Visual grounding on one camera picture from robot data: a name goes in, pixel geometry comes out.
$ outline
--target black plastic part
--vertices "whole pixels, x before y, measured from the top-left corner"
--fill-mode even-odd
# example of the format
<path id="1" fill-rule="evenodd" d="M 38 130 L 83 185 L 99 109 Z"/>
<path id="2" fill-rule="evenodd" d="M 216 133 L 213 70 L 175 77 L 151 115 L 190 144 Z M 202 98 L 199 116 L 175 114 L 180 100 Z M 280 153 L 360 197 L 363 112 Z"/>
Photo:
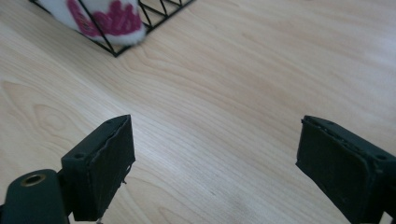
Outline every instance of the black plastic part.
<path id="1" fill-rule="evenodd" d="M 190 3 L 192 3 L 194 0 L 179 0 L 179 1 L 173 1 L 173 0 L 158 0 L 162 7 L 163 10 L 157 10 L 153 7 L 150 6 L 150 2 L 152 1 L 148 1 L 147 3 L 145 3 L 145 1 L 141 1 L 139 0 L 139 7 L 141 9 L 141 11 L 143 11 L 143 14 L 145 16 L 145 21 L 143 22 L 143 24 L 146 26 L 146 34 L 148 35 L 149 33 L 151 33 L 153 30 L 155 30 L 156 28 L 158 28 L 160 25 L 162 25 L 164 22 L 166 22 L 167 20 L 169 20 L 170 18 L 172 18 L 174 15 L 176 15 L 181 9 L 183 9 L 184 7 L 186 7 L 187 5 L 189 5 Z M 29 0 L 29 2 L 37 5 L 38 7 L 44 9 L 46 12 L 48 12 L 50 14 L 50 12 L 48 10 L 46 10 L 43 6 L 40 5 L 40 3 L 38 2 L 38 0 Z M 93 18 L 92 14 L 90 13 L 90 11 L 86 8 L 84 2 L 82 0 L 78 0 L 78 2 L 80 3 L 80 5 L 82 6 L 82 8 L 84 9 L 85 13 L 87 13 L 87 15 L 89 16 L 89 18 L 91 19 L 91 21 L 93 22 L 93 24 L 95 25 L 96 29 L 98 29 L 99 33 L 101 34 L 102 38 L 105 40 L 106 44 L 103 44 L 101 42 L 95 41 L 90 39 L 93 43 L 95 43 L 96 45 L 98 45 L 99 47 L 101 47 L 102 49 L 106 50 L 107 52 L 111 53 L 115 58 L 119 57 L 123 52 L 125 52 L 127 49 L 130 49 L 131 45 L 128 46 L 122 46 L 120 49 L 115 50 L 115 46 L 112 45 L 106 38 L 106 36 L 104 35 L 102 29 L 100 28 L 100 26 L 98 25 L 98 23 L 95 21 L 95 19 Z M 166 2 L 169 5 L 172 5 L 172 8 L 175 8 L 174 10 L 170 10 L 167 9 L 166 4 L 164 3 Z M 150 16 L 148 14 L 148 11 L 150 11 L 151 13 L 153 13 L 153 16 Z M 157 18 L 160 17 L 161 19 L 159 21 L 153 22 L 154 19 L 153 18 Z"/>
<path id="2" fill-rule="evenodd" d="M 7 190 L 0 223 L 69 223 L 56 172 L 39 170 L 14 180 Z"/>
<path id="3" fill-rule="evenodd" d="M 60 173 L 74 195 L 65 204 L 71 204 L 76 221 L 96 221 L 103 216 L 133 162 L 129 115 L 104 122 L 62 157 Z"/>
<path id="4" fill-rule="evenodd" d="M 351 223 L 396 216 L 396 158 L 343 127 L 305 116 L 296 164 Z"/>

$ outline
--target light wood grain surface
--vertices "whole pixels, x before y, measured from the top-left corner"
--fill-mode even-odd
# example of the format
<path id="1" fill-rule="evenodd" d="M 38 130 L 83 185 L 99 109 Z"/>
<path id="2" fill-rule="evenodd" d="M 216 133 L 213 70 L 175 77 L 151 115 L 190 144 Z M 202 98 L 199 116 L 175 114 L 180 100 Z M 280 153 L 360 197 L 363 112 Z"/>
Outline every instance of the light wood grain surface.
<path id="1" fill-rule="evenodd" d="M 396 155 L 395 27 L 394 0 L 197 0 L 115 59 L 2 0 L 0 203 L 131 114 L 137 161 L 105 223 L 347 223 L 294 165 L 300 120 Z"/>

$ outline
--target black wire basket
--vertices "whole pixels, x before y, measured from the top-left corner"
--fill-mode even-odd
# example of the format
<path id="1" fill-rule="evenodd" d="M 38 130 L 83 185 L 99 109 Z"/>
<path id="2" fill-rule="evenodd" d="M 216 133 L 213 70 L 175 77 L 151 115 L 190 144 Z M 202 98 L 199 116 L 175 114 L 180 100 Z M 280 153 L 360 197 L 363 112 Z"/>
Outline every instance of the black wire basket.
<path id="1" fill-rule="evenodd" d="M 31 3 L 44 9 L 49 14 L 50 12 L 40 5 L 39 0 L 29 0 Z M 158 28 L 164 22 L 175 16 L 181 9 L 188 6 L 194 0 L 139 0 L 139 13 L 143 24 L 146 26 L 146 34 L 148 35 L 153 30 Z M 87 13 L 92 23 L 99 31 L 105 43 L 101 43 L 90 39 L 93 43 L 111 53 L 114 57 L 120 56 L 125 50 L 130 49 L 133 45 L 128 46 L 115 46 L 112 45 L 105 36 L 105 33 L 100 28 L 98 23 L 93 18 L 92 14 L 86 8 L 83 0 L 78 0 L 84 11 Z"/>

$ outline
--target screw hole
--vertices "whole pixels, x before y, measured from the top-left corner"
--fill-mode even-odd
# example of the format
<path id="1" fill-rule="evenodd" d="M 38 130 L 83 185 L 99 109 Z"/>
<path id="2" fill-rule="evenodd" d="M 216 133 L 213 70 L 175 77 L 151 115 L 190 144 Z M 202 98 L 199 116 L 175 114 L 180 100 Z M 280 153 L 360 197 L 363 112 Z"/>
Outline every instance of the screw hole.
<path id="1" fill-rule="evenodd" d="M 34 185 L 39 184 L 41 181 L 43 181 L 46 178 L 45 175 L 39 174 L 39 175 L 30 175 L 26 178 L 24 178 L 21 182 L 21 185 L 24 187 L 32 187 Z"/>
<path id="2" fill-rule="evenodd" d="M 83 158 L 84 156 L 85 156 L 84 153 L 78 153 L 78 154 L 75 155 L 75 158 L 76 158 L 76 159 L 81 159 L 81 158 Z"/>
<path id="3" fill-rule="evenodd" d="M 383 156 L 383 155 L 376 155 L 376 158 L 381 160 L 381 161 L 385 161 L 387 159 L 387 157 Z"/>

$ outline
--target black metal frame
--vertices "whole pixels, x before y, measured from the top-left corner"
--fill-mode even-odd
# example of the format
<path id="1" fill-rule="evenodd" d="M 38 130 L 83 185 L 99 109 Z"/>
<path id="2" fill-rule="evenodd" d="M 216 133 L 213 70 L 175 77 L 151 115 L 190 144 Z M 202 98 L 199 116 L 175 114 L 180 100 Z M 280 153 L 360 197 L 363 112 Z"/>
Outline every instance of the black metal frame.
<path id="1" fill-rule="evenodd" d="M 144 25 L 146 26 L 146 34 L 147 35 L 149 33 L 151 33 L 153 30 L 155 30 L 156 28 L 158 28 L 159 26 L 161 26 L 164 22 L 166 22 L 167 20 L 169 20 L 170 18 L 175 16 L 181 9 L 183 9 L 184 7 L 186 7 L 189 4 L 191 4 L 194 0 L 187 0 L 184 3 L 183 3 L 182 0 L 178 0 L 178 1 L 158 0 L 158 1 L 161 3 L 161 6 L 163 8 L 163 12 L 151 7 L 149 4 L 145 4 L 144 0 L 139 0 L 139 7 L 142 10 L 142 12 L 143 12 L 143 14 L 144 14 L 144 16 L 145 16 L 145 18 L 147 20 L 147 22 L 143 22 Z M 46 8 L 44 8 L 43 6 L 41 6 L 38 3 L 38 0 L 29 0 L 29 2 L 37 5 L 38 7 L 42 8 L 43 10 L 45 10 L 46 12 L 48 12 L 50 14 L 50 12 Z M 102 38 L 106 42 L 106 44 L 103 44 L 101 42 L 98 42 L 98 41 L 90 39 L 93 43 L 95 43 L 96 45 L 98 45 L 102 49 L 106 50 L 107 52 L 111 53 L 115 58 L 119 57 L 123 52 L 125 52 L 125 50 L 130 49 L 131 47 L 133 47 L 133 45 L 128 45 L 128 46 L 122 46 L 122 48 L 119 49 L 119 50 L 115 50 L 114 46 L 107 40 L 104 32 L 102 31 L 102 29 L 100 28 L 98 23 L 95 21 L 95 19 L 93 18 L 92 14 L 90 13 L 90 11 L 86 8 L 86 6 L 83 3 L 83 1 L 82 0 L 78 0 L 78 2 L 81 4 L 82 8 L 87 13 L 87 15 L 90 17 L 90 20 L 93 22 L 94 26 L 96 27 L 96 29 L 98 29 L 98 31 L 101 34 Z M 169 12 L 170 10 L 168 10 L 168 8 L 166 7 L 165 3 L 176 7 L 176 10 L 174 10 L 172 12 Z M 159 21 L 157 21 L 157 22 L 153 22 L 153 20 L 149 16 L 148 12 L 151 12 L 151 13 L 155 14 L 156 16 L 161 17 L 161 19 Z"/>

